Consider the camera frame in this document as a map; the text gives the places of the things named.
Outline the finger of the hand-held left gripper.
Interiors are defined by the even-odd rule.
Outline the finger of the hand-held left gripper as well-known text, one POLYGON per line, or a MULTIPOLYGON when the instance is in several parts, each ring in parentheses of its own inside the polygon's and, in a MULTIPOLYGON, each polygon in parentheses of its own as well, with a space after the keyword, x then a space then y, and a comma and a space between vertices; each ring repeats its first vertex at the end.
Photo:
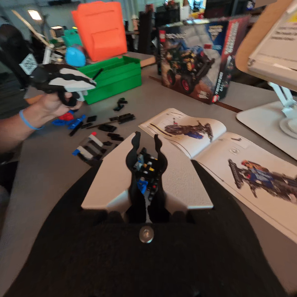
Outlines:
POLYGON ((75 80, 65 80, 63 81, 63 86, 66 92, 72 93, 73 95, 75 93, 78 94, 78 101, 83 102, 85 101, 84 96, 87 95, 87 91, 91 89, 95 89, 97 86, 97 83, 93 80, 91 81, 75 81, 75 80))
POLYGON ((53 86, 93 86, 94 81, 76 69, 61 69, 48 83, 53 86))

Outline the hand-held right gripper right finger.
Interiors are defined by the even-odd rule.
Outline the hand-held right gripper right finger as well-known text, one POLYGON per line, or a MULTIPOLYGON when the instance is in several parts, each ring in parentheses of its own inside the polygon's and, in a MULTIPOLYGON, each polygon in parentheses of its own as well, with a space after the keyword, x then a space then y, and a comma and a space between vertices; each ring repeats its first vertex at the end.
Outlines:
POLYGON ((162 135, 154 135, 155 150, 160 162, 161 185, 158 191, 164 197, 169 213, 212 209, 213 203, 190 158, 162 135))

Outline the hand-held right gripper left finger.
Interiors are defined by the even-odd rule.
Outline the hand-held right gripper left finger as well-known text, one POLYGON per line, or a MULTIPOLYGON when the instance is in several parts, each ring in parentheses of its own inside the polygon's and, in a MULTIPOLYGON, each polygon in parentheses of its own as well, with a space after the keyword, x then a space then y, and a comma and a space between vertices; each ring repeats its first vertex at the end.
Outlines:
POLYGON ((134 132, 106 155, 81 204, 83 210, 117 211, 141 217, 141 191, 133 167, 137 162, 140 132, 134 132))

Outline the black lego chassis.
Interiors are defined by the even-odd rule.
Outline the black lego chassis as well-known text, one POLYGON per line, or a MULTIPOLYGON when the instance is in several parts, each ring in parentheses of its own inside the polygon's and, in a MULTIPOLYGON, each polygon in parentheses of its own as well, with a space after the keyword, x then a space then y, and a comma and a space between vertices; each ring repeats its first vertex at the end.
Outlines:
POLYGON ((147 149, 143 147, 137 154, 137 162, 133 167, 133 171, 138 189, 151 202, 158 190, 160 176, 158 159, 149 154, 147 149))

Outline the scattered black lego pieces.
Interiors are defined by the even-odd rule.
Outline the scattered black lego pieces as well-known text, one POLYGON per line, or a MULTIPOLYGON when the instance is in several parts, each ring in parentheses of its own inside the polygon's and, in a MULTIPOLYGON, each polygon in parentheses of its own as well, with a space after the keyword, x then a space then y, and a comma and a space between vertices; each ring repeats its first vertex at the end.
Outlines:
POLYGON ((111 138, 116 138, 118 139, 118 141, 121 141, 121 137, 120 136, 111 136, 112 134, 114 134, 113 132, 117 129, 117 127, 113 126, 112 123, 117 123, 117 124, 124 124, 124 123, 128 123, 130 121, 135 120, 135 115, 131 114, 131 113, 125 113, 122 115, 116 115, 113 117, 109 118, 109 122, 105 122, 105 123, 101 123, 101 124, 92 124, 94 121, 96 121, 96 116, 94 117, 94 119, 91 119, 92 117, 89 117, 87 120, 87 123, 84 124, 83 122, 80 122, 73 130, 73 132, 70 132, 69 136, 73 136, 77 130, 79 129, 93 129, 93 128, 98 128, 100 131, 103 132, 108 132, 109 133, 109 137, 111 138))

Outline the lego instruction booklet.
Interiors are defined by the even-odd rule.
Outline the lego instruction booklet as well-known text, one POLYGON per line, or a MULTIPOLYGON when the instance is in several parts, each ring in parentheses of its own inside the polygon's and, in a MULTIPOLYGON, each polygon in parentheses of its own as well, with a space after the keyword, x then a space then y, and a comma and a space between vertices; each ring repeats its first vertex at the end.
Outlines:
POLYGON ((297 242, 297 167, 220 121, 190 117, 174 108, 141 123, 197 161, 228 192, 282 234, 297 242))

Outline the lego set box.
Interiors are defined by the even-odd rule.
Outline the lego set box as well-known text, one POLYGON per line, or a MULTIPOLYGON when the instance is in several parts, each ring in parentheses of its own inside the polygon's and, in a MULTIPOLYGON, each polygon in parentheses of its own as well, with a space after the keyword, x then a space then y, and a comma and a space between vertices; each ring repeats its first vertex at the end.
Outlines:
POLYGON ((206 104, 227 95, 249 14, 159 28, 162 85, 206 104))

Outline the person's left hand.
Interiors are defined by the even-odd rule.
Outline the person's left hand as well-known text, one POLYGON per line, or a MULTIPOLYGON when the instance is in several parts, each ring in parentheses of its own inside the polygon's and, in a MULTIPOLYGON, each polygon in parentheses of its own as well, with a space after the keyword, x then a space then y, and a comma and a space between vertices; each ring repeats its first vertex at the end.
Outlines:
POLYGON ((34 110, 32 126, 40 128, 56 117, 60 117, 71 110, 80 109, 82 104, 83 102, 77 101, 74 107, 69 107, 60 101, 57 93, 46 94, 31 106, 34 110))

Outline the blue round toy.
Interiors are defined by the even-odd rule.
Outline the blue round toy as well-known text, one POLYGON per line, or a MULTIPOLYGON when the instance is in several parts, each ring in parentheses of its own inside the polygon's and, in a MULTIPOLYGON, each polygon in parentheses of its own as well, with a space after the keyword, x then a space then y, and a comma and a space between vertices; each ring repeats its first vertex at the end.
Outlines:
POLYGON ((65 61, 73 67, 83 67, 86 65, 86 55, 82 46, 74 44, 66 48, 65 61))

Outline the green plastic bin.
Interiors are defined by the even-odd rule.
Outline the green plastic bin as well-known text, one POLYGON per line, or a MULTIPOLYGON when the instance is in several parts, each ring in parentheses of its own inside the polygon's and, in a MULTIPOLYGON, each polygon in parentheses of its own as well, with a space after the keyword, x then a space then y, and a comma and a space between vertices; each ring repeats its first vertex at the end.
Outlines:
POLYGON ((88 105, 142 85, 140 60, 123 56, 77 68, 80 72, 94 78, 100 69, 103 71, 93 79, 97 86, 84 96, 88 105))

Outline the teal bag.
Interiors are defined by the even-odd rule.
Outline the teal bag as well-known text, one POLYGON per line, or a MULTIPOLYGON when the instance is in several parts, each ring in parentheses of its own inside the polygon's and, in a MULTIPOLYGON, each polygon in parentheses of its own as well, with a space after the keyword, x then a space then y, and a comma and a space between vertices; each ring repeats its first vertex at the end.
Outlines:
POLYGON ((64 35, 61 38, 66 47, 72 47, 73 45, 83 46, 77 28, 65 29, 64 35))

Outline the blue wristband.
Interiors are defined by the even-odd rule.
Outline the blue wristband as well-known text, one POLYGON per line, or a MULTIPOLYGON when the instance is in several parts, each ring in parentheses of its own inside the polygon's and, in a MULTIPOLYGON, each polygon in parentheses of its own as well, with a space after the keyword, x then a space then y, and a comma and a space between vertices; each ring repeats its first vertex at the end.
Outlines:
POLYGON ((36 127, 32 126, 32 125, 28 122, 28 120, 24 117, 24 109, 23 109, 23 110, 20 110, 18 114, 19 114, 19 117, 20 117, 20 119, 22 120, 22 122, 23 122, 28 128, 30 128, 31 130, 40 130, 40 129, 43 129, 43 126, 41 126, 41 127, 39 127, 39 128, 36 128, 36 127))

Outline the orange bag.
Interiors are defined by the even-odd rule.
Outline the orange bag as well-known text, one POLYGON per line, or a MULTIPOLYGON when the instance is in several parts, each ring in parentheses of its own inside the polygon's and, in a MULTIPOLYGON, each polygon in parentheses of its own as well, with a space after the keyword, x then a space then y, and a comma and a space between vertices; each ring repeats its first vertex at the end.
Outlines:
POLYGON ((79 4, 72 11, 74 24, 91 61, 104 61, 127 52, 127 41, 119 2, 79 4))

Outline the printed instruction sheet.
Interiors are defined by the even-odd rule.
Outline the printed instruction sheet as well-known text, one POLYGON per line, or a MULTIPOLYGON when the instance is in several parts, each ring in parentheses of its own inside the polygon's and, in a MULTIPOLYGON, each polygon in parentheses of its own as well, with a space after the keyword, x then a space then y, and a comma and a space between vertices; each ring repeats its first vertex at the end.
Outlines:
POLYGON ((271 28, 249 57, 248 68, 268 77, 296 80, 297 10, 296 1, 271 28))

